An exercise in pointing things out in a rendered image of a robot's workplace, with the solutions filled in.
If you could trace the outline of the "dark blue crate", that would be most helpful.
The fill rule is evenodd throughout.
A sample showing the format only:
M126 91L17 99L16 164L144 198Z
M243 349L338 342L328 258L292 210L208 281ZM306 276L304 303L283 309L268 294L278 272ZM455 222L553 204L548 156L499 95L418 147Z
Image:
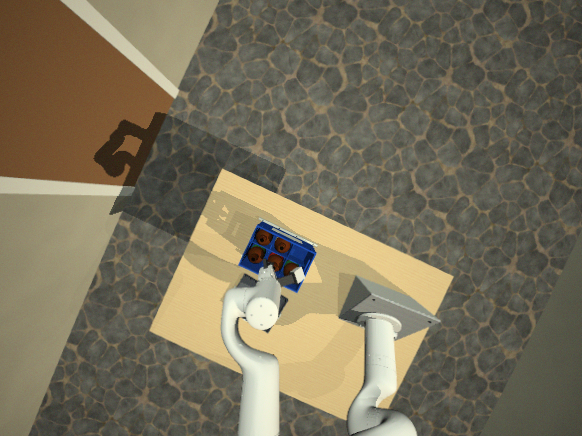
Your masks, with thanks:
M258 244L256 241L256 234L260 229L263 229L263 230L274 235L272 241L266 246L262 246L262 245ZM273 226L271 226L263 221L256 226L255 230L254 230L254 232L251 236L251 239L250 239L250 241L249 241L249 243L248 243L248 245L247 245L247 247L242 255L242 258L238 264L239 266L241 266L241 267L243 267L251 272L259 274L260 268L264 267L263 260L258 264L253 264L248 260L249 250L255 244L257 244L257 245L266 249L266 254L265 254L263 259L266 258L268 260L268 257L272 252L284 257L282 268L279 271L275 272L277 277L279 277L279 278L284 277L282 269L284 269L284 265L285 265L287 260L290 260L294 263L299 264L299 267L302 267L302 269L303 269L304 276L306 276L306 274L307 274L307 272L308 272L308 270L313 262L313 257L314 257L313 245L311 245L303 240L300 240L300 239L298 239L298 238L296 238L296 237L294 237L294 236L292 236L292 235L290 235L282 230L279 230L279 229L277 229L277 228L275 228L275 227L273 227ZM290 249L286 253L279 253L276 251L276 249L274 247L274 243L275 243L277 236L291 243Z

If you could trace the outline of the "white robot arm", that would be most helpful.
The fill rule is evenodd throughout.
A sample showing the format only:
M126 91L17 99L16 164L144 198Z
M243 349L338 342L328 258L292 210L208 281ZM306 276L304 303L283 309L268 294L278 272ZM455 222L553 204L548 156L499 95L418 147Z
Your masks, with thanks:
M255 329L269 329L278 319L281 287L298 284L303 279L302 267L296 267L287 276L259 278L255 287L232 288L224 296L221 336L243 376L237 436L279 436L278 359L242 340L239 318L246 317ZM362 314L357 323L363 329L366 324L364 381L348 409L349 436L417 436L405 414L378 408L397 389L394 338L401 323L381 313Z

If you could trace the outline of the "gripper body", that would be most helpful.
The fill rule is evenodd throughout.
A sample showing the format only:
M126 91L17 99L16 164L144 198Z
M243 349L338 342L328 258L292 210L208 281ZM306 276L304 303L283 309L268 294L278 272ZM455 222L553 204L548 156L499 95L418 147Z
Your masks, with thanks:
M258 279L259 278L269 278L269 277L273 277L275 279L277 279L277 276L275 274L274 268L272 265L269 265L268 268L264 269L264 267L260 268L259 270L259 274L258 274Z

